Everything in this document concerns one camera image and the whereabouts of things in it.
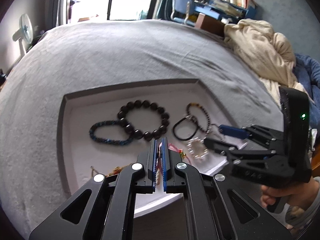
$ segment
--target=white fan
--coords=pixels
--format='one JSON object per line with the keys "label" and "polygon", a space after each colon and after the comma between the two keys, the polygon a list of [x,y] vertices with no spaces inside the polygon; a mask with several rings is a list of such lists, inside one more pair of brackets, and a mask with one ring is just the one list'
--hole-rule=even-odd
{"label": "white fan", "polygon": [[12,36],[13,41],[19,41],[19,48],[21,57],[25,56],[26,49],[23,46],[22,41],[30,44],[33,40],[33,30],[30,18],[27,14],[22,14],[19,20],[19,30]]}

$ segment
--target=white tray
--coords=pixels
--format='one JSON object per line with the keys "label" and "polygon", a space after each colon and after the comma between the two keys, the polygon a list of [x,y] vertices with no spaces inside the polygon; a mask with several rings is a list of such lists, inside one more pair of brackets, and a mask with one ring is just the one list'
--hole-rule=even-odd
{"label": "white tray", "polygon": [[[227,117],[227,111],[206,86],[197,79],[155,80],[135,82],[79,91],[64,96],[58,121],[57,154],[61,180],[66,192],[73,194],[91,178],[91,168],[108,174],[116,166],[125,166],[137,160],[140,152],[149,148],[145,140],[134,140],[128,146],[99,144],[89,137],[90,127],[100,121],[115,120],[121,108],[129,101],[149,100],[163,106],[170,114],[168,132],[164,135],[168,142],[187,152],[186,142],[174,138],[172,126],[186,115],[186,106],[190,102],[200,103],[209,112],[213,123],[234,125]],[[205,127],[205,117],[198,109],[192,109]],[[160,125],[159,115],[149,109],[139,109],[127,115],[127,119],[142,131],[153,131]],[[190,132],[194,129],[188,122],[181,128]],[[126,139],[127,135],[119,126],[102,127],[96,135],[104,138]],[[227,142],[241,146],[243,142],[227,138]],[[213,175],[226,164],[224,156],[212,153],[205,163],[193,163],[202,173]],[[144,215],[172,203],[181,194],[166,194],[162,182],[153,194],[138,194],[135,205],[135,217]]]}

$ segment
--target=floor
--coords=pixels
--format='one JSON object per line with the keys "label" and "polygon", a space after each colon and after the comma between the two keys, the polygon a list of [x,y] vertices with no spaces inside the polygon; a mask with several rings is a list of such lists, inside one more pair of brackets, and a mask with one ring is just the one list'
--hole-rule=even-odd
{"label": "floor", "polygon": [[132,236],[133,240],[188,239],[183,199],[136,218]]}

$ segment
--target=cream blanket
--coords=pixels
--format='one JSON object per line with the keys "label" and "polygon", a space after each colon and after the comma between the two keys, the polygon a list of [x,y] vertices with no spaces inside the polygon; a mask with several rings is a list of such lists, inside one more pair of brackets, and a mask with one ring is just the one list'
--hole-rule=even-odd
{"label": "cream blanket", "polygon": [[296,57],[291,44],[282,33],[275,33],[270,23],[244,19],[225,25],[224,34],[225,43],[257,73],[278,105],[279,85],[307,93],[292,73]]}

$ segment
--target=blue braided bracelet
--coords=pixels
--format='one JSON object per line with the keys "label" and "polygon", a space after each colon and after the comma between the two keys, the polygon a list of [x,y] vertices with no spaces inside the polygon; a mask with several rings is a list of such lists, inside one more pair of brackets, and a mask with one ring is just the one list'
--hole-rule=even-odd
{"label": "blue braided bracelet", "polygon": [[120,122],[119,120],[116,120],[116,121],[103,121],[103,122],[95,123],[89,130],[90,138],[95,142],[111,144],[111,145],[121,145],[121,146],[130,144],[133,141],[133,136],[131,135],[127,140],[124,140],[124,141],[105,139],[105,138],[96,137],[94,135],[94,132],[98,127],[108,126],[108,125],[120,125]]}

